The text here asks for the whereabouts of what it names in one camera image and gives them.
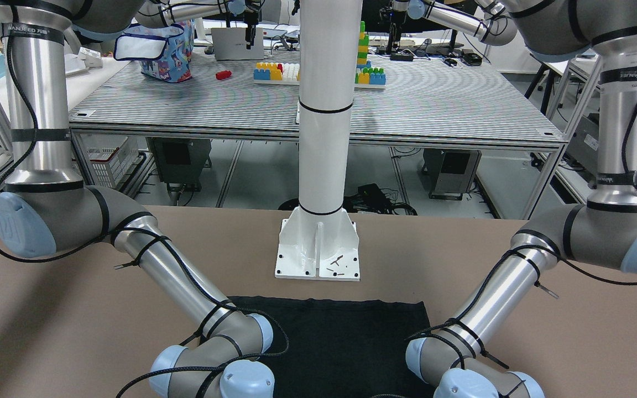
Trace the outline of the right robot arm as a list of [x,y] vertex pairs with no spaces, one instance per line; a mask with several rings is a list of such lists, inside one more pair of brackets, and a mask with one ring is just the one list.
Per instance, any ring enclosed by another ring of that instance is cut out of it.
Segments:
[[72,167],[64,31],[117,37],[152,1],[0,1],[7,51],[15,163],[0,192],[2,255],[42,263],[109,242],[132,257],[198,324],[192,338],[165,349],[149,373],[162,397],[271,397],[272,317],[237,307],[159,230],[158,221],[119,191],[86,185]]

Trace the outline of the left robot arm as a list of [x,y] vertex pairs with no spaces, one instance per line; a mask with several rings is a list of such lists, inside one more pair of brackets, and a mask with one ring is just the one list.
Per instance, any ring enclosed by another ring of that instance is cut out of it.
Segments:
[[415,333],[405,362],[435,397],[542,397],[521,372],[493,369],[485,343],[541,274],[577,260],[637,274],[637,1],[480,1],[486,26],[474,36],[490,45],[518,30],[541,61],[591,49],[600,71],[600,138],[596,186],[583,206],[534,217],[460,312]]

